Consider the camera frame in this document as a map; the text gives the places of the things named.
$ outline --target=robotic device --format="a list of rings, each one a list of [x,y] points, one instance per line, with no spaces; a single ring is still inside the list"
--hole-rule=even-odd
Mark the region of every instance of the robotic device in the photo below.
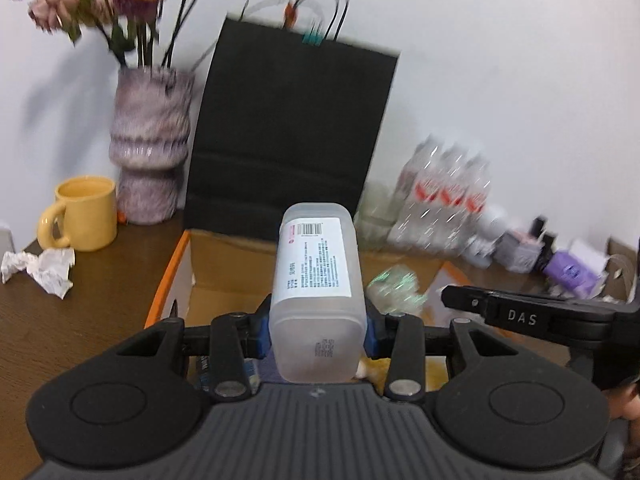
[[[367,305],[365,350],[391,357],[370,384],[262,384],[243,359],[270,348],[267,297],[210,326],[158,322],[45,384],[27,425],[45,460],[32,480],[605,479],[601,388],[636,381],[640,315],[593,302],[447,287],[447,306],[582,349],[593,382],[468,319],[424,327]],[[209,356],[208,394],[186,380]],[[424,356],[449,382],[425,392]]]

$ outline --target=mug handle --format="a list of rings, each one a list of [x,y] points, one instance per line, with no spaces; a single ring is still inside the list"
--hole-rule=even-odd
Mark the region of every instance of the mug handle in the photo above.
[[[64,214],[65,211],[66,204],[62,200],[59,200],[47,207],[40,216],[40,221],[38,222],[38,243],[43,249],[62,249],[71,245],[71,241],[67,236],[63,235],[60,238],[53,237],[53,223],[56,217]]]

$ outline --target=purple tissue pack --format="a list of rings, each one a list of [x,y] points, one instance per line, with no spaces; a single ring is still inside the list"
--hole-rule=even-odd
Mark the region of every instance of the purple tissue pack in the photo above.
[[[593,297],[600,285],[600,276],[566,251],[554,254],[543,272],[582,300]]]

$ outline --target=vase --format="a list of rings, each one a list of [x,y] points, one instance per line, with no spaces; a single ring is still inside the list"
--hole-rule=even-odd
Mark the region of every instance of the vase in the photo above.
[[[155,224],[175,212],[193,81],[193,74],[174,69],[120,70],[109,158],[122,168],[118,211],[129,222]]]

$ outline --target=yellow mug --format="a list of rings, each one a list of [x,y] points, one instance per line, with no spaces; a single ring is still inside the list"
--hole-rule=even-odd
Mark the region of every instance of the yellow mug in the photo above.
[[[54,238],[53,224],[60,238]],[[116,237],[116,185],[104,176],[76,176],[56,188],[56,202],[38,223],[38,243],[43,249],[73,247],[97,251]]]

